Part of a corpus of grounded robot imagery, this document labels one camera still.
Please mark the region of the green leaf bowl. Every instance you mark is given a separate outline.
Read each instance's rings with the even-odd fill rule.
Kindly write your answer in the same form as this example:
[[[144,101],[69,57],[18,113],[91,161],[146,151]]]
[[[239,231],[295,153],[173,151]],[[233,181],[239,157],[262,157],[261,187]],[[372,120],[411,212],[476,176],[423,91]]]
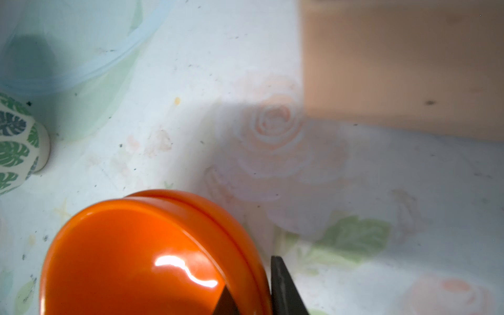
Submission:
[[[51,142],[46,128],[21,102],[1,93],[1,194],[21,186],[42,170]]]

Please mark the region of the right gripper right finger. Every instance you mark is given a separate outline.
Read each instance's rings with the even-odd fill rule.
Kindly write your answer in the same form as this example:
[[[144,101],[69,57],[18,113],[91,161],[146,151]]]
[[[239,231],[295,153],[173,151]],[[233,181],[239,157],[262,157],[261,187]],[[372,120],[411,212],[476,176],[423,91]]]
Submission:
[[[271,297],[274,315],[309,315],[283,258],[272,256]]]

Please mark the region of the orange bowl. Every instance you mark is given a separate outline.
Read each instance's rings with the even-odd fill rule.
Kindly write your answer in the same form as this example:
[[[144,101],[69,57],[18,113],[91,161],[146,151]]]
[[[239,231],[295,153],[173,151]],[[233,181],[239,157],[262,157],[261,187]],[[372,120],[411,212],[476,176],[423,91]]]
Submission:
[[[195,291],[212,309],[223,291],[228,291],[240,314],[271,314],[269,281],[259,252],[237,220],[216,203],[196,194],[178,190],[146,190],[128,196],[169,219],[185,236],[192,253],[186,266],[197,255],[207,273],[207,284]]]
[[[40,279],[42,314],[212,314],[195,295],[213,275],[169,219],[128,198],[94,204],[52,242]]]

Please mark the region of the peach desk file organizer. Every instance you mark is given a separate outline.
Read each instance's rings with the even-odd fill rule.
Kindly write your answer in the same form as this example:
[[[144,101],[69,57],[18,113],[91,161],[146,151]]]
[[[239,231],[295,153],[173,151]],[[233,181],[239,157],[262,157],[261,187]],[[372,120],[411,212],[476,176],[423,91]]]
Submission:
[[[301,1],[317,118],[503,140],[502,1]]]

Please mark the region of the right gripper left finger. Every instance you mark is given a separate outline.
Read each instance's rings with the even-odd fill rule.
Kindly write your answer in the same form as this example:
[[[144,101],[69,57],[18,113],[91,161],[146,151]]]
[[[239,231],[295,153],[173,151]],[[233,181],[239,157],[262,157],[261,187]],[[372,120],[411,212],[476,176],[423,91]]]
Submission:
[[[212,315],[240,315],[238,306],[227,286],[224,287]]]

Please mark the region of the floral table mat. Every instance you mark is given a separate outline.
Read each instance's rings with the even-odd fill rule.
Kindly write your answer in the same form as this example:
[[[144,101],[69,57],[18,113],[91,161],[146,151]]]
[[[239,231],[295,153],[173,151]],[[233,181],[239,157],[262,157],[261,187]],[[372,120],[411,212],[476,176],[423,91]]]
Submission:
[[[2,1],[1,101],[50,137],[1,173],[1,313],[37,314],[83,208],[198,194],[312,314],[502,314],[503,145],[304,110],[297,1]]]

